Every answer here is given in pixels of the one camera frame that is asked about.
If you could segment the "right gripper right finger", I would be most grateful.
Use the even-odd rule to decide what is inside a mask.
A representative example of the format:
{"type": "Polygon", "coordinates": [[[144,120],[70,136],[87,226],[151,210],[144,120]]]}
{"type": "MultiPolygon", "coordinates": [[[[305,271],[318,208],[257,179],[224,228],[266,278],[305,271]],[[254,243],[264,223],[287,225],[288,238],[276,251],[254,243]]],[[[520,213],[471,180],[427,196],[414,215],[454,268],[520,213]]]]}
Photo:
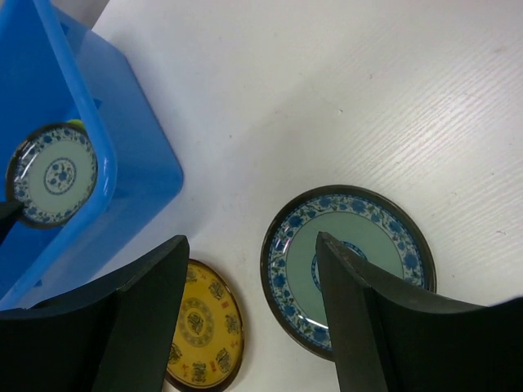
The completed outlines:
{"type": "Polygon", "coordinates": [[[315,249],[341,390],[521,390],[521,298],[481,306],[440,296],[325,232],[315,249]]]}

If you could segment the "yellow patterned plate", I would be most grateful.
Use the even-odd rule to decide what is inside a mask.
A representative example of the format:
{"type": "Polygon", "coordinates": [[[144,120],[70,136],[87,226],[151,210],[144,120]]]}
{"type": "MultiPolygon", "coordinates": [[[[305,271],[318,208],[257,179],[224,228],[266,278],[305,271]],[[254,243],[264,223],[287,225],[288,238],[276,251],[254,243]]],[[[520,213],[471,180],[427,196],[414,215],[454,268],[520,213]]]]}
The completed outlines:
{"type": "Polygon", "coordinates": [[[179,391],[224,391],[244,355],[244,321],[230,286],[191,259],[165,380],[179,391]]]}

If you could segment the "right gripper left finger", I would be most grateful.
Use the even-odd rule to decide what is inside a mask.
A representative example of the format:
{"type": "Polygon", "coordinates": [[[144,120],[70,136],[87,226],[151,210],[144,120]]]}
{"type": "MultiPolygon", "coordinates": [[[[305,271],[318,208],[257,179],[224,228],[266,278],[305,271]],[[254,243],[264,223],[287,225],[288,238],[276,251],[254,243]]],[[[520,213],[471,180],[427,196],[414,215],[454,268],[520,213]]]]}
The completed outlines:
{"type": "Polygon", "coordinates": [[[3,391],[160,391],[186,281],[177,235],[28,309],[1,312],[3,391]]]}

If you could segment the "lime green plate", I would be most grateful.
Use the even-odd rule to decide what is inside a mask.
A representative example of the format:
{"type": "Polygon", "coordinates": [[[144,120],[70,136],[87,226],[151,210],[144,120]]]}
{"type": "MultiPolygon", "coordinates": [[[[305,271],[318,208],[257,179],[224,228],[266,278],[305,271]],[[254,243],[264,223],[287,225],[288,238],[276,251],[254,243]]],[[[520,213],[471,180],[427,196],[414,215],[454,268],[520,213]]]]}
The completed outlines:
{"type": "Polygon", "coordinates": [[[81,119],[78,119],[78,118],[70,119],[68,121],[68,123],[69,124],[73,124],[76,127],[79,127],[81,129],[85,130],[85,125],[84,125],[84,123],[83,123],[83,121],[81,119]]]}

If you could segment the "blue floral plate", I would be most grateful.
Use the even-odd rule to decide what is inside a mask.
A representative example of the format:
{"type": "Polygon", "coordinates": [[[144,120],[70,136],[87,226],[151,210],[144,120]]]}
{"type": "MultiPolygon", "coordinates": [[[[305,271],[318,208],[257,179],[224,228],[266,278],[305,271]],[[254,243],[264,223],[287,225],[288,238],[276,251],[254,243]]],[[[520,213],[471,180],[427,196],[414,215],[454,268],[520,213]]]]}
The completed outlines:
{"type": "Polygon", "coordinates": [[[427,240],[397,204],[354,185],[326,185],[299,194],[266,231],[260,274],[277,322],[312,354],[333,358],[315,250],[320,232],[330,233],[387,272],[436,291],[436,267],[427,240]]]}
{"type": "Polygon", "coordinates": [[[23,225],[62,226],[92,195],[97,172],[87,131],[67,122],[51,123],[27,136],[11,156],[6,199],[23,203],[23,225]]]}

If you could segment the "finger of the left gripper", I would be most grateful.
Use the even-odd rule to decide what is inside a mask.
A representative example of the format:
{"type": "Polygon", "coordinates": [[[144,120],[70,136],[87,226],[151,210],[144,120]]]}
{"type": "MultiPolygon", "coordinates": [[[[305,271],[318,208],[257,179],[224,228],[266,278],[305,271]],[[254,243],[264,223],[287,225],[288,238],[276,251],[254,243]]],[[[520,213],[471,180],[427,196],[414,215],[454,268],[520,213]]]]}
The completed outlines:
{"type": "Polygon", "coordinates": [[[17,200],[0,202],[0,244],[3,244],[13,225],[22,215],[23,203],[17,200]]]}

